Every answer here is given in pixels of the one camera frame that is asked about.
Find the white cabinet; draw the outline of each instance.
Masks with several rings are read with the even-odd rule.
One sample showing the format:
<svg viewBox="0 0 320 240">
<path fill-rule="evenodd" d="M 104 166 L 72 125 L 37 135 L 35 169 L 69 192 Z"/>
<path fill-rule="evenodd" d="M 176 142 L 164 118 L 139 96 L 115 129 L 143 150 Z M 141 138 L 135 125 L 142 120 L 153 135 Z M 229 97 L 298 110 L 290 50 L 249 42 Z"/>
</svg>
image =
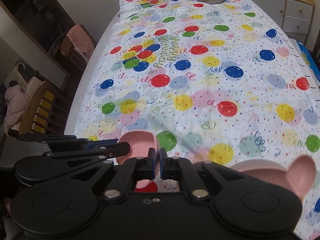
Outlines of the white cabinet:
<svg viewBox="0 0 320 240">
<path fill-rule="evenodd" d="M 284 17 L 285 0 L 252 0 L 280 27 Z"/>
</svg>

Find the pink clothing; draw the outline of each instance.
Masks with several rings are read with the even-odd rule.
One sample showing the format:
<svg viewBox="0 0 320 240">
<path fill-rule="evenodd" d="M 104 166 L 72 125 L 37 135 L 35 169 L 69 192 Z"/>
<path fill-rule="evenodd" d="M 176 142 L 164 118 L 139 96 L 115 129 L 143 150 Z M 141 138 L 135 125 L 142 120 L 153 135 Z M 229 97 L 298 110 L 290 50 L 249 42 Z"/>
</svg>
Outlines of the pink clothing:
<svg viewBox="0 0 320 240">
<path fill-rule="evenodd" d="M 71 40 L 76 51 L 78 51 L 82 56 L 83 54 L 81 52 L 85 53 L 86 58 L 83 58 L 88 63 L 94 51 L 94 45 L 87 33 L 85 33 L 79 24 L 77 24 L 69 30 L 67 36 Z"/>
<path fill-rule="evenodd" d="M 10 87 L 4 95 L 8 104 L 7 115 L 4 118 L 4 125 L 11 128 L 20 121 L 23 112 L 29 101 L 29 96 L 25 94 L 20 85 Z"/>
</svg>

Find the birthday tablecloth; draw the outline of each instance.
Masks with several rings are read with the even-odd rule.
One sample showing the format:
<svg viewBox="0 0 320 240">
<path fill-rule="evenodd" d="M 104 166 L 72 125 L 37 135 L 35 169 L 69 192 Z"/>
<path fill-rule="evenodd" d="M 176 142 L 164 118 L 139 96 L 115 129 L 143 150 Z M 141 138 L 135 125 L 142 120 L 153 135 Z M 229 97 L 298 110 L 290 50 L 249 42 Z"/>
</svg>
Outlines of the birthday tablecloth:
<svg viewBox="0 0 320 240">
<path fill-rule="evenodd" d="M 143 129 L 168 156 L 231 166 L 263 158 L 320 168 L 319 110 L 303 58 L 251 0 L 120 0 L 83 98 L 75 134 L 93 140 Z M 296 234 L 320 231 L 320 176 Z M 174 183 L 155 180 L 159 191 Z"/>
</svg>

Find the yellow balloon print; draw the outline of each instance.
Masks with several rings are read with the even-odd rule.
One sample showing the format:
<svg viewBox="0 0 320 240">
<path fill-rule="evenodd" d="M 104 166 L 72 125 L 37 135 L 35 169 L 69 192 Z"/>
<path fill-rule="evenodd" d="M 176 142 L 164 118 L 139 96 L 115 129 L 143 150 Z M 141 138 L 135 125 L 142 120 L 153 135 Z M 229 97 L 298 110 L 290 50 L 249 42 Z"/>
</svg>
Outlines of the yellow balloon print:
<svg viewBox="0 0 320 240">
<path fill-rule="evenodd" d="M 132 99 L 127 99 L 120 104 L 120 111 L 123 114 L 131 114 L 136 109 L 136 102 Z"/>
<path fill-rule="evenodd" d="M 225 144 L 219 143 L 209 150 L 209 159 L 218 164 L 226 164 L 233 158 L 233 149 Z"/>
<path fill-rule="evenodd" d="M 246 31 L 249 31 L 249 32 L 253 31 L 253 28 L 247 24 L 242 24 L 241 27 Z"/>
<path fill-rule="evenodd" d="M 192 107 L 192 99 L 188 95 L 177 96 L 174 100 L 174 106 L 179 111 L 186 111 Z"/>
<path fill-rule="evenodd" d="M 214 56 L 204 57 L 202 63 L 208 67 L 217 67 L 220 65 L 220 60 Z"/>
<path fill-rule="evenodd" d="M 155 43 L 155 41 L 153 39 L 149 39 L 149 40 L 144 41 L 141 45 L 142 45 L 142 47 L 145 48 L 145 47 L 149 47 L 150 45 L 152 45 L 154 43 Z"/>
<path fill-rule="evenodd" d="M 281 104 L 276 108 L 278 117 L 285 122 L 292 122 L 294 120 L 294 109 L 287 105 Z"/>
<path fill-rule="evenodd" d="M 143 61 L 146 61 L 146 62 L 148 62 L 148 63 L 152 63 L 152 62 L 155 62 L 156 59 L 157 59 L 156 55 L 152 54 L 151 56 L 143 59 Z"/>
<path fill-rule="evenodd" d="M 123 54 L 123 56 L 121 57 L 121 59 L 129 59 L 134 57 L 135 55 L 137 55 L 137 52 L 135 50 L 132 51 L 128 51 L 125 54 Z"/>
<path fill-rule="evenodd" d="M 203 15 L 196 14 L 196 15 L 192 15 L 191 18 L 196 19 L 196 20 L 201 20 L 201 19 L 203 19 Z"/>
<path fill-rule="evenodd" d="M 214 41 L 209 41 L 209 44 L 212 46 L 220 47 L 226 44 L 226 42 L 222 40 L 214 40 Z"/>
</svg>

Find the green balloon print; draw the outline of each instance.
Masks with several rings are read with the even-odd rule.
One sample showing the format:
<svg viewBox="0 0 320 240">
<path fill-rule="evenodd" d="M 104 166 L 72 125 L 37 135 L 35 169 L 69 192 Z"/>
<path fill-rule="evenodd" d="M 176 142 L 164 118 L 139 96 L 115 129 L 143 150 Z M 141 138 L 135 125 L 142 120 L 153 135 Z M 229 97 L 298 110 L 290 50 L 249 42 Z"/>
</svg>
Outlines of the green balloon print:
<svg viewBox="0 0 320 240">
<path fill-rule="evenodd" d="M 174 19 L 175 19 L 175 17 L 168 17 L 168 18 L 164 19 L 162 22 L 169 23 L 169 22 L 172 22 Z"/>
<path fill-rule="evenodd" d="M 306 146 L 310 152 L 315 153 L 320 148 L 320 139 L 316 135 L 309 135 L 306 140 Z"/>
<path fill-rule="evenodd" d="M 217 31 L 226 32 L 229 30 L 229 27 L 226 25 L 216 25 L 214 29 Z"/>
<path fill-rule="evenodd" d="M 114 103 L 106 103 L 102 106 L 102 112 L 104 114 L 110 114 L 113 112 L 113 110 L 115 109 L 115 104 Z"/>
<path fill-rule="evenodd" d="M 192 37 L 194 36 L 196 33 L 195 32 L 185 32 L 182 34 L 183 37 Z"/>
<path fill-rule="evenodd" d="M 247 15 L 247 16 L 249 16 L 249 17 L 255 17 L 255 16 L 256 16 L 255 13 L 245 13 L 244 15 Z"/>
<path fill-rule="evenodd" d="M 167 152 L 171 151 L 177 145 L 177 139 L 169 131 L 163 131 L 156 136 L 159 140 L 160 148 L 165 148 Z"/>
<path fill-rule="evenodd" d="M 137 65 L 139 65 L 140 60 L 138 60 L 137 58 L 133 58 L 128 60 L 125 64 L 124 64 L 124 68 L 125 69 L 130 69 L 133 67 L 136 67 Z"/>
</svg>

